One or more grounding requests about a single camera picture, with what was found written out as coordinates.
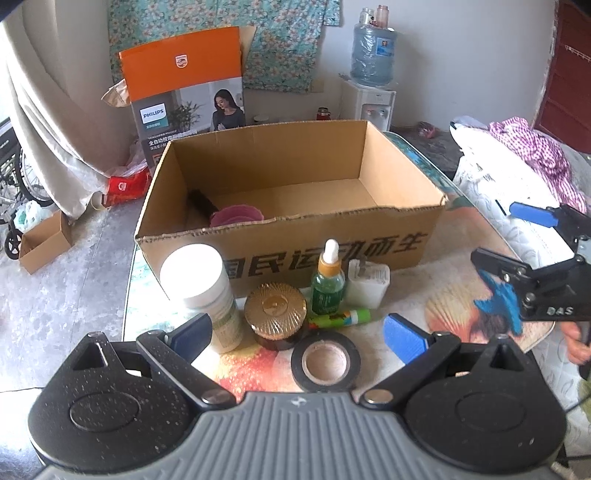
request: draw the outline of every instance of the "red bag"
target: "red bag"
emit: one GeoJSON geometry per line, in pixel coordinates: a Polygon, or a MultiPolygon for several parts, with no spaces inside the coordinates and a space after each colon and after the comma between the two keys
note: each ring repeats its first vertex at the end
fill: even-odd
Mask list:
{"type": "Polygon", "coordinates": [[[111,177],[109,191],[103,198],[103,205],[111,207],[118,203],[127,202],[143,197],[150,186],[152,175],[148,167],[131,177],[111,177]]]}

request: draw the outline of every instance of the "pink checkered cloth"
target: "pink checkered cloth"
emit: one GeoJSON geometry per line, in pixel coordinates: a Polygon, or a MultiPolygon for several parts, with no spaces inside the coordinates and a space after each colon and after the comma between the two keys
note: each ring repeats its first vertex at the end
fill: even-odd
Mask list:
{"type": "Polygon", "coordinates": [[[527,163],[560,203],[587,213],[585,196],[573,185],[570,164],[556,140],[535,132],[526,119],[517,116],[491,123],[489,132],[527,163]]]}

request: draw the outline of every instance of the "water bottle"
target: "water bottle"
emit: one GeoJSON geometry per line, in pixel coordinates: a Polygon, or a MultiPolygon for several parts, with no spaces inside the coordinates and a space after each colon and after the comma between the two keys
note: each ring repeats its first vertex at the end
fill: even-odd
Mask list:
{"type": "Polygon", "coordinates": [[[389,84],[392,81],[396,36],[392,28],[362,23],[355,25],[351,78],[370,87],[389,84]]]}

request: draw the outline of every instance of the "beige curtain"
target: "beige curtain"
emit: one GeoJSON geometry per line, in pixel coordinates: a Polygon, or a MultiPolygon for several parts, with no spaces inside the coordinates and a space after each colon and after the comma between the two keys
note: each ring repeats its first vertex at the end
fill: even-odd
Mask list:
{"type": "Polygon", "coordinates": [[[24,27],[22,6],[0,24],[2,87],[25,155],[57,206],[78,218],[118,158],[89,115],[46,72],[24,27]]]}

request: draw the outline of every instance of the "open cardboard box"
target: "open cardboard box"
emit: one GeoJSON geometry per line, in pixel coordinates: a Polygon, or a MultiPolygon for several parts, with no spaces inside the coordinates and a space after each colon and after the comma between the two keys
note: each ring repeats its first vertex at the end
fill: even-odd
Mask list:
{"type": "Polygon", "coordinates": [[[329,238],[344,260],[412,267],[446,201],[370,122],[261,125],[169,143],[135,239],[157,278],[176,249],[213,246],[243,296],[269,281],[309,285],[329,238]],[[266,220],[209,228],[187,200],[194,189],[220,209],[255,206],[266,220]]]}
{"type": "Polygon", "coordinates": [[[22,235],[18,261],[29,273],[59,257],[72,246],[72,233],[66,216],[57,211],[22,235]]]}

